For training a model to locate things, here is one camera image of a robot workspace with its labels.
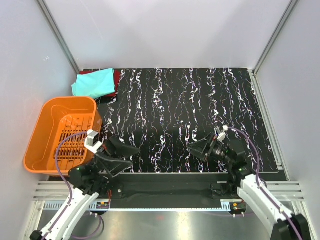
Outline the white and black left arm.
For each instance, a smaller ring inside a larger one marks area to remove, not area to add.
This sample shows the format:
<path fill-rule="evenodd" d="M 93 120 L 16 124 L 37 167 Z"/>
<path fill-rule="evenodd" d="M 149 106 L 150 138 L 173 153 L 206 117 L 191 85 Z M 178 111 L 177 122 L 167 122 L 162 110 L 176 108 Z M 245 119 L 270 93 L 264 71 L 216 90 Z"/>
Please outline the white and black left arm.
<path fill-rule="evenodd" d="M 89 206 L 99 197 L 112 196 L 111 183 L 133 165 L 129 158 L 140 153 L 139 148 L 114 136 L 101 142 L 95 131 L 87 135 L 84 147 L 93 153 L 92 159 L 70 169 L 68 177 L 62 177 L 69 195 L 49 223 L 32 232 L 31 240 L 70 239 Z"/>

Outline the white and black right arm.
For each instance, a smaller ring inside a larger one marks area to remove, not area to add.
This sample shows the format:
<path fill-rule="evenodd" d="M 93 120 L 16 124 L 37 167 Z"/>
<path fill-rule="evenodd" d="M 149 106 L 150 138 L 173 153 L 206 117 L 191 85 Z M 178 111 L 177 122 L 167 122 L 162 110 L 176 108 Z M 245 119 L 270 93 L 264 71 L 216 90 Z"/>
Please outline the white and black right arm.
<path fill-rule="evenodd" d="M 270 239 L 311 239 L 308 220 L 284 206 L 272 195 L 258 174 L 248 167 L 246 152 L 240 141 L 223 142 L 220 136 L 212 133 L 187 147 L 199 160 L 217 160 L 224 164 L 228 180 L 222 185 L 213 184 L 211 192 L 215 197 L 238 197 L 249 205 L 268 230 Z"/>

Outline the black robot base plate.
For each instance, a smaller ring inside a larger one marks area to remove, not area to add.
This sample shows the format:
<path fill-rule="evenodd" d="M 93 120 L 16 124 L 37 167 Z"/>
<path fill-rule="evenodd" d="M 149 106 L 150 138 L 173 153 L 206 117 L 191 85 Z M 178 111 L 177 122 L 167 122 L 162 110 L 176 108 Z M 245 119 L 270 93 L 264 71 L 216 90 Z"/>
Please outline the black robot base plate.
<path fill-rule="evenodd" d="M 111 201 L 124 205 L 168 202 L 209 207 L 217 201 L 240 199 L 232 193 L 217 193 L 227 180 L 226 173 L 122 173 L 108 188 Z"/>

